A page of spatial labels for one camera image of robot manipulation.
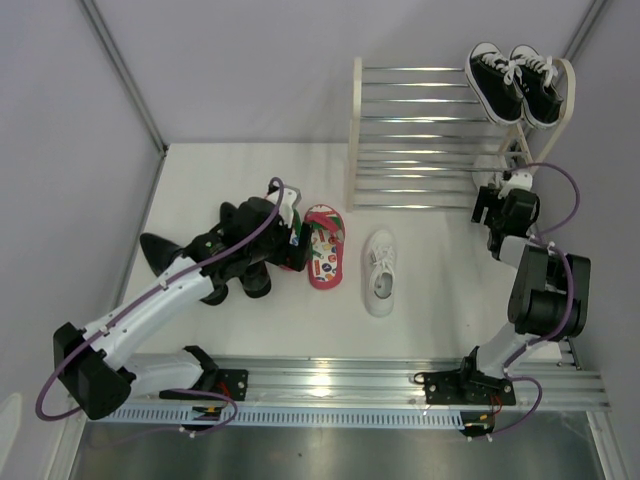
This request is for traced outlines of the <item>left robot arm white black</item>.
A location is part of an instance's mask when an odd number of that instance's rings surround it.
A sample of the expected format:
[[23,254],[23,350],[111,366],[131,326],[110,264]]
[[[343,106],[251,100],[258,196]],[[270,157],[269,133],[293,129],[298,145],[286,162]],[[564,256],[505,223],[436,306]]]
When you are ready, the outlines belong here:
[[258,299],[271,290],[267,267],[293,271],[309,258],[310,226],[295,213],[300,194],[286,187],[239,206],[225,202],[220,221],[181,247],[151,233],[140,237],[156,280],[140,297],[102,319],[76,328],[67,323],[53,336],[58,380],[90,419],[116,411],[129,398],[197,400],[222,394],[231,383],[202,348],[132,360],[138,347],[183,309],[201,302],[216,306],[238,279]]

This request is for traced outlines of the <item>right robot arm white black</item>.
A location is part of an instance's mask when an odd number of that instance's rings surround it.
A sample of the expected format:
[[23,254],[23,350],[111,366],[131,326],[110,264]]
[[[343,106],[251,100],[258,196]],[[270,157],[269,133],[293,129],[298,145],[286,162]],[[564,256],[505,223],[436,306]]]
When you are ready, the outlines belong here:
[[532,236],[539,210],[539,197],[523,188],[506,194],[479,189],[471,221],[488,228],[492,258],[513,267],[516,276],[507,324],[464,357],[457,371],[455,393],[466,404],[513,405],[516,378],[509,370],[543,345],[577,337],[586,325],[591,260]]

